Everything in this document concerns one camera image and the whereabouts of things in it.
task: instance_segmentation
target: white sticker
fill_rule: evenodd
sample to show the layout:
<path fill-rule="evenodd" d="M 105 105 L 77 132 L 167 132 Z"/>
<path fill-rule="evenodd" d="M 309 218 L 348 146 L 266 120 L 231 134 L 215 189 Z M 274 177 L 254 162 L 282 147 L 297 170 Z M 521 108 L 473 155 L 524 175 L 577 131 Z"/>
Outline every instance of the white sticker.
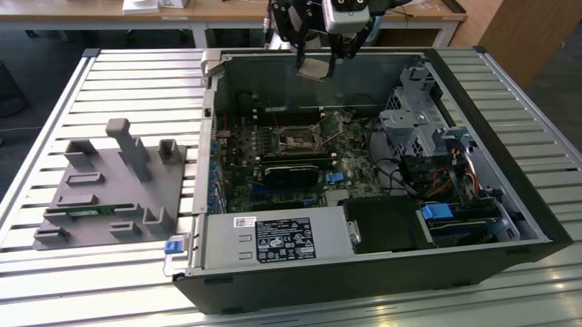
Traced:
<path fill-rule="evenodd" d="M 87 210 L 87 211 L 74 211 L 71 213 L 67 213 L 71 217 L 81 217 L 81 216 L 97 216 L 99 215 L 99 211 L 97 210 Z"/>
<path fill-rule="evenodd" d="M 257 217 L 235 217 L 235 227 L 255 227 Z"/>
<path fill-rule="evenodd" d="M 163 20 L 189 20 L 187 16 L 163 16 Z"/>

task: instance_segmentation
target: circuit board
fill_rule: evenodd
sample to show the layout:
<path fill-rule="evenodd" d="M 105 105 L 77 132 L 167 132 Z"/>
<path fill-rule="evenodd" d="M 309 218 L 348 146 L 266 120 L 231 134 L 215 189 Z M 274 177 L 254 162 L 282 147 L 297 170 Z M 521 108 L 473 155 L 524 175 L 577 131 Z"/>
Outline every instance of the circuit board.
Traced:
<path fill-rule="evenodd" d="M 219 135 L 227 212 L 316 208 L 336 205 L 337 199 L 328 199 L 332 196 L 381 195 L 378 173 L 368 156 L 369 122 L 370 118 L 338 109 L 324 110 L 312 125 L 259 126 L 242 117 L 225 126 Z M 269 165 L 270 159 L 282 158 L 285 162 Z M 273 189 L 266 174 L 297 166 L 317 171 L 310 186 Z"/>

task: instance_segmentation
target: metal bracket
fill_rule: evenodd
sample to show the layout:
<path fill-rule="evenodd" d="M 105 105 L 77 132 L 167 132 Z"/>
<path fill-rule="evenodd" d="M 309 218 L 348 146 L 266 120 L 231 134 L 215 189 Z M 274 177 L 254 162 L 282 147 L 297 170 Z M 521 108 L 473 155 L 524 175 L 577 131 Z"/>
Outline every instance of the metal bracket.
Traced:
<path fill-rule="evenodd" d="M 209 78 L 219 73 L 225 67 L 222 65 L 222 50 L 206 50 L 201 58 L 202 76 Z"/>

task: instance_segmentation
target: barcode sticker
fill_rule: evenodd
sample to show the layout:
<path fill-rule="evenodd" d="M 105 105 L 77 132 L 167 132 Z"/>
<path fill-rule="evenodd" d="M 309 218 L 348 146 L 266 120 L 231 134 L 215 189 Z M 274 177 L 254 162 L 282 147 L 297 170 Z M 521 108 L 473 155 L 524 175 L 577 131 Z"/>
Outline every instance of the barcode sticker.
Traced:
<path fill-rule="evenodd" d="M 235 217 L 235 227 L 255 227 L 257 217 Z"/>

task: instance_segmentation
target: table leg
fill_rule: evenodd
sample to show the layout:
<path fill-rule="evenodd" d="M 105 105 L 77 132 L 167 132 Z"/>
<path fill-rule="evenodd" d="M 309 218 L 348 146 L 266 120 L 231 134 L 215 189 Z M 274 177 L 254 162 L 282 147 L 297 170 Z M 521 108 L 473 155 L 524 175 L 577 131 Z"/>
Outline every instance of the table leg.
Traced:
<path fill-rule="evenodd" d="M 205 22 L 194 22 L 193 23 L 193 36 L 194 36 L 194 44 L 197 48 L 209 48 L 207 41 L 207 23 Z"/>
<path fill-rule="evenodd" d="M 438 31 L 436 41 L 433 43 L 434 47 L 449 46 L 453 36 L 457 31 L 458 22 L 444 22 L 444 27 Z"/>

